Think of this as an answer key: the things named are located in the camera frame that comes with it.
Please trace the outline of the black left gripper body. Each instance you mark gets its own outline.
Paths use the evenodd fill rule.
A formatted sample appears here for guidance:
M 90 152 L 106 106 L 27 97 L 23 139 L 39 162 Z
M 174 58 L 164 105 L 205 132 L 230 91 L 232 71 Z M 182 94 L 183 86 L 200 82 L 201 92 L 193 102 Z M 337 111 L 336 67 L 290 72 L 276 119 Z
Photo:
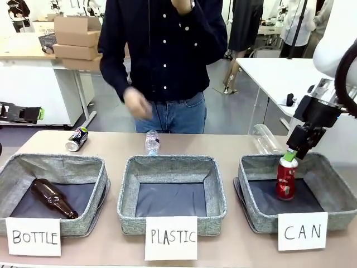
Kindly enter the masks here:
M 21 122 L 20 111 L 22 107 L 16 106 L 13 103 L 1 102 L 1 121 L 5 122 Z

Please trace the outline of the person's right hand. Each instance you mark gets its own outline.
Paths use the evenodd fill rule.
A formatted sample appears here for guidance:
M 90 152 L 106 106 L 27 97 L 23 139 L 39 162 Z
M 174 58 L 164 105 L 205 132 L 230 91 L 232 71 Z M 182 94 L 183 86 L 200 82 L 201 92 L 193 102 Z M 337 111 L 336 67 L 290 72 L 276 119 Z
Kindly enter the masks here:
M 144 95 L 134 87 L 123 93 L 124 104 L 135 119 L 152 119 L 152 107 Z

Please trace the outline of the person's left hand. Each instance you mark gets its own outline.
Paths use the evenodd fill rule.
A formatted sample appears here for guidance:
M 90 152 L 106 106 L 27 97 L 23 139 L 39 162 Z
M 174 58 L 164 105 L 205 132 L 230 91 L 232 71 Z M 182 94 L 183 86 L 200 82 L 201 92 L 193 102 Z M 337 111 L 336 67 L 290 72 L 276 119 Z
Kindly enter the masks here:
M 171 3 L 180 15 L 190 13 L 195 6 L 194 0 L 171 0 Z

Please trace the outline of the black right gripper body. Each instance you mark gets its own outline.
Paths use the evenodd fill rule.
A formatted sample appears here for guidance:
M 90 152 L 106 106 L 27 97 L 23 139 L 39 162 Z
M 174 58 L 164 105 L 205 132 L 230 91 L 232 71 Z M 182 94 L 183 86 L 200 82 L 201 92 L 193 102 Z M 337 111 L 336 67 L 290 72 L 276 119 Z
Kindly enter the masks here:
M 319 127 L 331 128 L 342 114 L 342 110 L 335 106 L 323 104 L 312 98 L 305 112 L 305 122 Z

